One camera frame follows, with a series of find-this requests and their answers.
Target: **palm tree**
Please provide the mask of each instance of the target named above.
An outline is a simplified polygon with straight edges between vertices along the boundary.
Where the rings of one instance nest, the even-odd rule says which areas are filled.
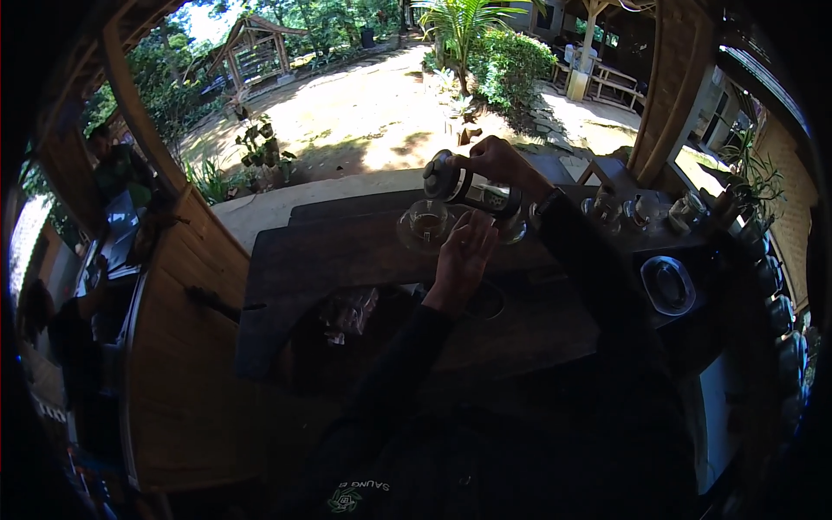
[[[530,0],[518,1],[531,3]],[[412,6],[426,9],[419,19],[423,27],[429,27],[425,36],[435,32],[451,51],[457,62],[459,90],[463,96],[469,95],[465,72],[468,70],[468,53],[474,40],[495,25],[508,29],[503,21],[505,17],[528,12],[520,7],[489,7],[488,4],[488,0],[418,0]]]

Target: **printed logo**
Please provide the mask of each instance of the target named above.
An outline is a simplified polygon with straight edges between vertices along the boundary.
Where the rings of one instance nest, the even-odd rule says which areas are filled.
[[[358,501],[361,500],[361,495],[355,491],[355,488],[336,489],[332,498],[326,503],[332,508],[333,513],[343,513],[344,511],[353,512]]]

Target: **french press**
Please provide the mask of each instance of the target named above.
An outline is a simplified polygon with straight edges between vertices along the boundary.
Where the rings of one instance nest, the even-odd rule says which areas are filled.
[[[424,167],[424,194],[446,204],[463,204],[485,211],[498,221],[498,227],[502,227],[500,224],[512,227],[520,213],[520,189],[509,186],[505,194],[496,186],[471,186],[474,172],[466,170],[463,174],[460,168],[450,166],[448,159],[452,156],[450,150],[441,150]]]

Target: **wooden hut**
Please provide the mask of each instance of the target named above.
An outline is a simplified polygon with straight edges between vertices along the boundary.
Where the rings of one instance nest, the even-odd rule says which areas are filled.
[[[291,70],[283,35],[307,32],[275,25],[254,14],[244,15],[231,28],[208,74],[222,67],[227,75],[227,68],[238,93],[247,92],[272,77],[278,77],[274,82],[276,87],[284,85],[290,81]]]
[[[186,289],[216,292],[240,306],[249,256],[192,189],[139,98],[125,59],[184,0],[100,2],[45,86],[33,136],[37,160],[71,218],[107,255],[105,216],[79,125],[83,102],[105,80],[119,113],[188,223],[162,231],[131,269],[110,275],[118,301],[109,310],[126,362],[121,441],[132,485],[166,493],[237,482],[261,473],[255,441],[255,386],[233,372],[237,324],[192,303]],[[78,291],[83,291],[79,281]]]

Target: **laptop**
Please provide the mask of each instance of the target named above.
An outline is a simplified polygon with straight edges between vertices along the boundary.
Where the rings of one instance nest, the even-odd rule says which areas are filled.
[[[108,270],[112,272],[127,262],[127,255],[139,230],[139,215],[129,191],[122,192],[107,205],[106,219],[110,223],[110,232],[115,237],[107,257]]]

